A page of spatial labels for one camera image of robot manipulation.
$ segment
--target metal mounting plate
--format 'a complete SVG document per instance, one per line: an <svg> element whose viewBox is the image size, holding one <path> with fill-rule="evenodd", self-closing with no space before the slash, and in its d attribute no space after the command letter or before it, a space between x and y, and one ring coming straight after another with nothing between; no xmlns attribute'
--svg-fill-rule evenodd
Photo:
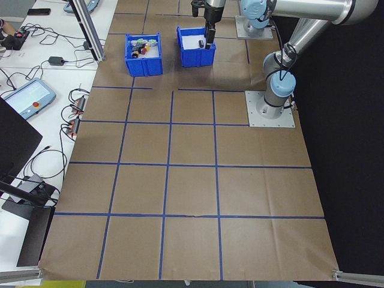
<svg viewBox="0 0 384 288"><path fill-rule="evenodd" d="M266 119L256 110L257 101L264 97L264 91L246 91L245 100L247 101L248 121L250 127L273 127L273 128L295 128L292 110L285 109L283 114L277 119Z"/></svg>
<svg viewBox="0 0 384 288"><path fill-rule="evenodd" d="M238 39L249 39L249 40L273 40L271 28L264 28L260 30L259 34L250 34L244 29L244 24L248 21L245 16L235 16L236 31Z"/></svg>

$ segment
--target blue bin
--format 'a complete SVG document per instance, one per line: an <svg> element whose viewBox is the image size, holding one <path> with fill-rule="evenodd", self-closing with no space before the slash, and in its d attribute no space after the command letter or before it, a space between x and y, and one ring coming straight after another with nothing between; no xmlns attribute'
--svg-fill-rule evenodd
<svg viewBox="0 0 384 288"><path fill-rule="evenodd" d="M138 39L157 40L157 47L153 49L158 49L159 57L154 58L132 58L132 47L131 40ZM125 63L127 65L128 71L133 77L139 76L154 76L162 75L163 73L163 62L161 58L161 39L160 33L157 32L156 35L137 35L132 36L130 34L125 35Z"/></svg>
<svg viewBox="0 0 384 288"><path fill-rule="evenodd" d="M214 63L216 45L213 43L210 49L184 49L182 44L183 36L201 35L204 38L205 27L202 28L180 28L176 29L178 43L181 51L181 63L183 67L210 66Z"/></svg>

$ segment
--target cable connector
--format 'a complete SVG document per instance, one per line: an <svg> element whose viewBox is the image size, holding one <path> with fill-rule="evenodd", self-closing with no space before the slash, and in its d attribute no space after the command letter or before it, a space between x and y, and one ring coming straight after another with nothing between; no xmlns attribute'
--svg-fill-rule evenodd
<svg viewBox="0 0 384 288"><path fill-rule="evenodd" d="M72 107L72 113L75 114L82 114L84 112L84 106L85 106L85 98L80 97L79 99L76 99L73 103Z"/></svg>
<svg viewBox="0 0 384 288"><path fill-rule="evenodd" d="M77 132L79 131L80 127L80 118L73 119L70 122L70 126L66 130L66 134L70 135L71 137L76 136Z"/></svg>

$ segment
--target white table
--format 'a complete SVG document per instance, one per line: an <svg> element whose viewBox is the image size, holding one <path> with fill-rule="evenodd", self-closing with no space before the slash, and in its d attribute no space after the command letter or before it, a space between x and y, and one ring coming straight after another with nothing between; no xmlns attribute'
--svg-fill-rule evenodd
<svg viewBox="0 0 384 288"><path fill-rule="evenodd" d="M92 21L95 25L95 29L103 40L106 40L109 26L112 22L113 13L115 11L118 0L101 0L98 7L91 13ZM83 32L76 20L74 14L64 12L63 7L67 2L47 2L44 0L37 0L34 8L51 8L51 14L48 16L27 16L23 25L27 23L39 24L44 28L53 28L53 30L59 34L68 35L71 37L79 37L81 39L70 39L75 45L82 45L85 41ZM26 39L23 47L20 51L7 51L4 56L11 55L7 58L1 58L0 67L2 68L32 68L36 65L40 65L43 61L48 60L50 56L60 56L66 61L75 61L74 48L67 40L59 37L57 42L53 45L42 45L39 42L49 33L37 37L31 37L31 34ZM53 38L49 37L45 43L51 43ZM92 54L89 50L76 52L78 59L92 58ZM94 61L92 64L88 64L82 68L76 68L75 63L66 63L63 66L50 66L47 62L43 64L44 68L54 68L59 70L68 69L81 69L81 70L96 70L97 63Z"/></svg>
<svg viewBox="0 0 384 288"><path fill-rule="evenodd" d="M7 73L20 71L25 73L28 69L4 68ZM62 108L69 105L68 93L74 88L90 90L96 71L74 71L74 70L47 70L44 72L43 81L48 84L57 94L52 104L45 107L37 115L32 116L28 122L43 135L43 139L39 144L35 154L42 150L45 146L52 146L52 149L60 150L59 129L63 123L60 112ZM6 80L4 75L0 75L0 82ZM21 75L15 76L14 84L21 86L26 82ZM0 87L0 93L6 91L6 86ZM67 109L64 113L66 118L71 113L71 109ZM64 144L64 153L68 160L72 153L74 143L62 137ZM47 155L39 157L34 166L36 172L41 176L49 176L56 171L62 169L62 158L60 153L48 152ZM54 185L58 189L62 187L62 174L48 179L49 184ZM23 244L28 221L15 216L7 211L0 209L0 271L14 271L19 258L20 250Z"/></svg>
<svg viewBox="0 0 384 288"><path fill-rule="evenodd" d="M65 2L37 0L34 8L51 8L49 16L28 16L23 25L27 23L40 24L42 27L51 27L60 34L70 35L73 37L83 37L80 26L74 15L63 11ZM109 26L112 22L113 13L118 0L101 0L99 6L92 12L91 17L100 39L106 39ZM6 52L4 56L12 55L8 58L0 60L0 67L9 75L14 72L28 73L28 71L40 65L47 60L49 56L61 56L65 60L75 60L73 55L74 48L62 38L57 43L50 46L44 46L39 42L45 37L28 37L24 46L20 51ZM80 45L84 40L73 40L75 45ZM89 51L79 52L79 59L92 57ZM28 122L43 135L43 139L36 149L35 154L46 146L52 146L52 149L60 150L59 129L63 123L60 112L63 107L69 105L68 93L74 88L83 88L90 91L93 79L96 74L97 63L86 65L83 68L76 68L74 64L65 64L62 67L51 67L48 63L43 64L44 76L43 81L48 84L55 92L56 99L52 104L45 107L39 114L31 117ZM0 74L0 83L5 83L5 76ZM16 87L22 86L26 80L21 75L12 78ZM10 88L6 85L0 87L0 94ZM82 94L74 93L74 98L80 97ZM71 113L71 109L64 112L64 117ZM64 153L70 159L74 143L62 137L64 145ZM38 158L34 169L41 176L49 176L62 168L62 158L60 153L48 152ZM48 179L47 183L54 185L59 190L62 187L62 174ZM26 268L17 268L16 264L19 258L23 240L25 237L28 221L15 216L7 211L0 209L0 271L15 271ZM12 283L18 285L39 285L40 280L23 281Z"/></svg>

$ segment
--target smartphone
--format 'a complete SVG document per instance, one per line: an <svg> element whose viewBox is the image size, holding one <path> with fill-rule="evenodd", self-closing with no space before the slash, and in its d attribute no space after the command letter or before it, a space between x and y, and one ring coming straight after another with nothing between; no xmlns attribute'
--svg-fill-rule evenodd
<svg viewBox="0 0 384 288"><path fill-rule="evenodd" d="M49 15L50 8L33 8L29 9L27 15Z"/></svg>

